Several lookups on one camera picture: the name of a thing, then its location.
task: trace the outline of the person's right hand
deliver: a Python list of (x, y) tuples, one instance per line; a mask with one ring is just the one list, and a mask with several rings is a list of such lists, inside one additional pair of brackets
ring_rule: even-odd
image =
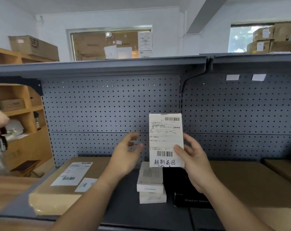
[(198, 192), (204, 193), (206, 186), (217, 178), (200, 144), (185, 133), (183, 137), (191, 144), (191, 147), (185, 144), (183, 149), (175, 145), (174, 150), (184, 161), (185, 170), (193, 186)]

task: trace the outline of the barcode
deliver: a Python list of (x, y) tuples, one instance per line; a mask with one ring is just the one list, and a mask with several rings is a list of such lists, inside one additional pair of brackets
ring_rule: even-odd
[(75, 179), (75, 177), (64, 177), (64, 178), (62, 178), (62, 180), (74, 180)]
[(157, 156), (173, 157), (173, 151), (157, 151)]
[(179, 121), (180, 118), (165, 117), (165, 121)]

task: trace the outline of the white box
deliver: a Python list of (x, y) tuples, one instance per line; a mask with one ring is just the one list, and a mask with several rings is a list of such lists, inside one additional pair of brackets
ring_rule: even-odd
[(164, 192), (162, 194), (140, 192), (139, 193), (139, 202), (140, 202), (140, 204), (166, 203), (167, 202), (166, 191), (164, 190)]
[(162, 194), (164, 192), (163, 169), (150, 168), (150, 163), (143, 161), (139, 171), (137, 191)]
[(182, 114), (149, 114), (150, 167), (185, 167), (174, 151), (184, 148)]

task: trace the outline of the pegboard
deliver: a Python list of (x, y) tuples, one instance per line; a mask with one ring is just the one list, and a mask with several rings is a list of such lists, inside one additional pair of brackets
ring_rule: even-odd
[(42, 80), (57, 166), (78, 155), (111, 155), (128, 132), (140, 132), (148, 160), (149, 113), (180, 112), (179, 75)]
[(186, 85), (183, 129), (210, 158), (260, 160), (291, 152), (291, 74), (252, 76), (226, 81), (226, 74), (207, 73)]

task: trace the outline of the ceiling beam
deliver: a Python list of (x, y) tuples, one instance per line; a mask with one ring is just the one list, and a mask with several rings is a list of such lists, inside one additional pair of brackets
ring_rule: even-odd
[(227, 0), (191, 0), (185, 11), (186, 34), (200, 33)]

